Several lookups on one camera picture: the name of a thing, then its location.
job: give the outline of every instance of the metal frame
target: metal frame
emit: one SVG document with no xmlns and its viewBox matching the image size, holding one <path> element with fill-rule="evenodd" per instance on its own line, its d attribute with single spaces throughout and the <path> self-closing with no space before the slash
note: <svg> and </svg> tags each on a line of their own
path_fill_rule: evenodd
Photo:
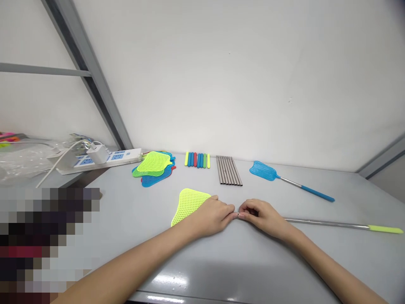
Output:
<svg viewBox="0 0 405 304">
<path fill-rule="evenodd" d="M 133 149 L 73 2 L 71 0 L 41 0 L 41 2 L 77 70 L 0 62 L 0 72 L 81 77 L 119 149 Z"/>
<path fill-rule="evenodd" d="M 358 173 L 365 179 L 370 179 L 404 155 L 405 135 L 396 140 L 391 146 L 371 160 L 368 164 L 363 166 Z"/>
<path fill-rule="evenodd" d="M 2 62 L 0 62 L 0 72 L 64 75 L 64 76 L 80 76 L 80 77 L 91 76 L 91 73 L 89 71 L 70 70 L 62 68 L 48 68 L 35 65 L 19 65 L 14 63 L 2 63 Z"/>
</svg>

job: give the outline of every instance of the hand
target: hand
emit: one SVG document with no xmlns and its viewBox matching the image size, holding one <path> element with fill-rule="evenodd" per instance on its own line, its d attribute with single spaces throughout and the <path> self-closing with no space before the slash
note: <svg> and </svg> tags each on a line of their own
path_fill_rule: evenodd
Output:
<svg viewBox="0 0 405 304">
<path fill-rule="evenodd" d="M 239 208 L 239 218 L 251 222 L 265 233 L 287 240 L 296 229 L 265 201 L 248 199 Z"/>
<path fill-rule="evenodd" d="M 227 205 L 214 195 L 182 222 L 189 224 L 196 238 L 210 236 L 224 230 L 233 219 L 238 217 L 234 211 L 234 205 Z"/>
</svg>

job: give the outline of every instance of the plastic bag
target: plastic bag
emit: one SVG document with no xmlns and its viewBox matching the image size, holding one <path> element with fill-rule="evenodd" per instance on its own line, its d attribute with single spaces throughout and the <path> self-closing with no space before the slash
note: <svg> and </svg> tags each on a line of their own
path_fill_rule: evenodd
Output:
<svg viewBox="0 0 405 304">
<path fill-rule="evenodd" d="M 87 138 L 79 134 L 70 134 L 71 136 L 62 142 L 43 141 L 53 147 L 69 148 L 77 141 L 86 139 L 89 142 L 77 144 L 72 148 L 76 156 L 85 155 L 93 142 L 92 138 Z M 32 138 L 23 139 L 24 141 L 36 141 Z M 52 164 L 47 160 L 47 156 L 53 154 L 52 148 L 42 144 L 11 144 L 8 147 L 0 149 L 0 184 L 14 185 L 23 179 L 34 177 L 38 174 L 48 171 Z"/>
</svg>

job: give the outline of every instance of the table surface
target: table surface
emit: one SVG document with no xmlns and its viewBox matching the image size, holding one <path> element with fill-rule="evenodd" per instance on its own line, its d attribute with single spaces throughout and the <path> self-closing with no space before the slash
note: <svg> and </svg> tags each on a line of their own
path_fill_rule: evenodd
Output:
<svg viewBox="0 0 405 304">
<path fill-rule="evenodd" d="M 220 185 L 214 157 L 211 169 L 197 169 L 184 166 L 184 155 L 174 156 L 177 169 L 149 188 L 132 177 L 136 164 L 111 168 L 92 182 L 88 187 L 99 187 L 103 194 L 100 211 L 91 212 L 92 223 L 68 241 L 75 246 L 59 247 L 57 267 L 82 269 L 77 263 L 83 264 L 87 257 L 96 261 L 92 264 L 95 269 L 169 228 L 184 188 L 217 194 L 237 208 L 248 198 L 259 198 L 285 217 L 405 229 L 405 204 L 358 174 L 271 165 L 280 176 L 334 197 L 336 201 L 330 203 L 282 180 L 270 182 L 252 175 L 252 162 L 235 161 L 243 182 L 238 187 Z M 389 303 L 402 302 L 404 235 L 304 224 L 296 227 Z M 339 303 L 301 257 L 239 219 L 223 232 L 175 254 L 130 299 L 183 304 Z"/>
</svg>

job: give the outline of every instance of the metal bar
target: metal bar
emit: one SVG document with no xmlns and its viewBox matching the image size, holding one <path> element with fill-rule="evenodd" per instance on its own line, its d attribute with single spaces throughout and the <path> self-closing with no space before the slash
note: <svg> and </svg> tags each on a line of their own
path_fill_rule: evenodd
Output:
<svg viewBox="0 0 405 304">
<path fill-rule="evenodd" d="M 343 227 L 343 228 L 370 230 L 369 226 L 360 225 L 360 224 L 338 223 L 338 222 L 328 222 L 328 221 L 299 219 L 299 218 L 288 218 L 288 217 L 285 217 L 284 219 L 287 222 L 297 223 L 297 224 L 311 224 L 311 225 L 322 225 L 322 226 L 333 226 L 333 227 Z"/>
<path fill-rule="evenodd" d="M 297 184 L 297 183 L 295 183 L 295 182 L 292 182 L 292 181 L 290 181 L 289 179 L 285 179 L 284 177 L 280 177 L 280 179 L 282 179 L 283 181 L 285 181 L 285 182 L 287 182 L 287 183 L 289 183 L 289 184 L 292 184 L 292 185 L 294 185 L 294 186 L 296 186 L 296 187 L 298 187 L 298 188 L 301 188 L 301 187 L 302 187 L 302 185 Z"/>
<path fill-rule="evenodd" d="M 240 181 L 239 181 L 239 179 L 238 179 L 238 176 L 236 175 L 236 168 L 235 168 L 234 163 L 233 163 L 232 160 L 233 160 L 233 157 L 230 157 L 230 158 L 229 158 L 229 162 L 230 162 L 230 164 L 231 164 L 232 172 L 233 172 L 233 174 L 234 174 L 234 176 L 235 176 L 236 184 L 237 184 L 238 186 L 240 186 Z"/>
<path fill-rule="evenodd" d="M 222 174 L 221 174 L 221 169 L 219 167 L 219 158 L 218 158 L 218 156 L 216 157 L 216 166 L 217 166 L 217 169 L 218 169 L 219 183 L 222 185 L 224 182 L 222 181 Z"/>
<path fill-rule="evenodd" d="M 405 155 L 405 135 L 397 139 L 363 168 L 360 168 L 358 173 L 365 179 L 370 179 L 403 155 Z"/>
<path fill-rule="evenodd" d="M 222 156 L 219 157 L 219 163 L 221 164 L 222 174 L 225 176 L 225 184 L 229 185 L 230 183 L 229 183 L 227 172 L 225 170 L 224 159 Z"/>
<path fill-rule="evenodd" d="M 236 175 L 237 175 L 237 177 L 238 177 L 239 183 L 240 183 L 241 186 L 243 186 L 242 179 L 241 179 L 240 176 L 239 176 L 239 172 L 238 172 L 238 169 L 236 168 L 235 161 L 233 160 L 233 158 L 232 158 L 232 162 L 233 162 L 233 165 L 234 165 L 234 167 L 235 167 Z"/>
<path fill-rule="evenodd" d="M 227 181 L 227 176 L 225 175 L 225 172 L 224 172 L 224 166 L 222 164 L 222 158 L 221 158 L 221 156 L 217 156 L 217 157 L 219 159 L 219 167 L 221 168 L 221 174 L 222 174 L 222 177 L 223 177 L 224 184 L 227 185 L 228 181 Z"/>
<path fill-rule="evenodd" d="M 230 185 L 234 185 L 234 182 L 232 181 L 231 173 L 230 173 L 229 168 L 228 168 L 226 156 L 223 156 L 222 159 L 224 160 L 225 170 L 226 170 L 226 172 L 227 172 L 227 174 L 228 174 L 229 184 L 230 184 Z"/>
<path fill-rule="evenodd" d="M 229 172 L 231 173 L 231 176 L 232 176 L 233 184 L 238 185 L 238 182 L 237 182 L 237 180 L 235 178 L 235 174 L 233 173 L 233 170 L 232 170 L 232 167 L 231 167 L 230 157 L 226 156 L 226 160 L 227 160 L 227 165 L 228 165 L 228 168 L 229 168 Z"/>
<path fill-rule="evenodd" d="M 62 68 L 48 68 L 35 65 L 19 65 L 14 63 L 0 62 L 0 72 L 8 73 L 27 73 L 27 74 L 44 74 L 44 75 L 64 75 L 64 76 L 91 76 L 89 71 L 70 70 Z"/>
<path fill-rule="evenodd" d="M 76 68 L 89 71 L 82 77 L 101 117 L 120 149 L 133 145 L 84 31 L 72 0 L 41 0 Z"/>
</svg>

